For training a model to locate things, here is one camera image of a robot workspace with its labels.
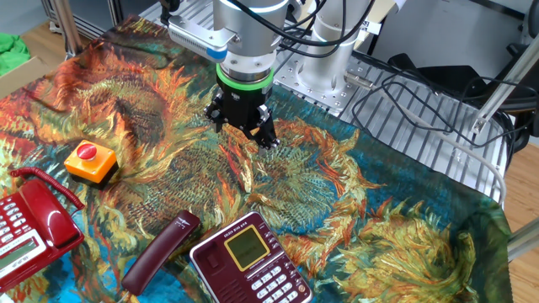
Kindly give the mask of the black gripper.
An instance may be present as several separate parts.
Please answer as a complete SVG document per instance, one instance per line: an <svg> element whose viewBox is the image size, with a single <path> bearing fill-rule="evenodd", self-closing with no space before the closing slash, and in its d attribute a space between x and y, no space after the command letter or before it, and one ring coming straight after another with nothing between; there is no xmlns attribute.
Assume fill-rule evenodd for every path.
<svg viewBox="0 0 539 303"><path fill-rule="evenodd" d="M254 139L259 146L258 154L262 155L280 144L275 133L272 111L265 105L271 94L271 86L255 90L224 86L204 108L205 117L216 133L221 131L224 124L247 132L258 127Z"/></svg>

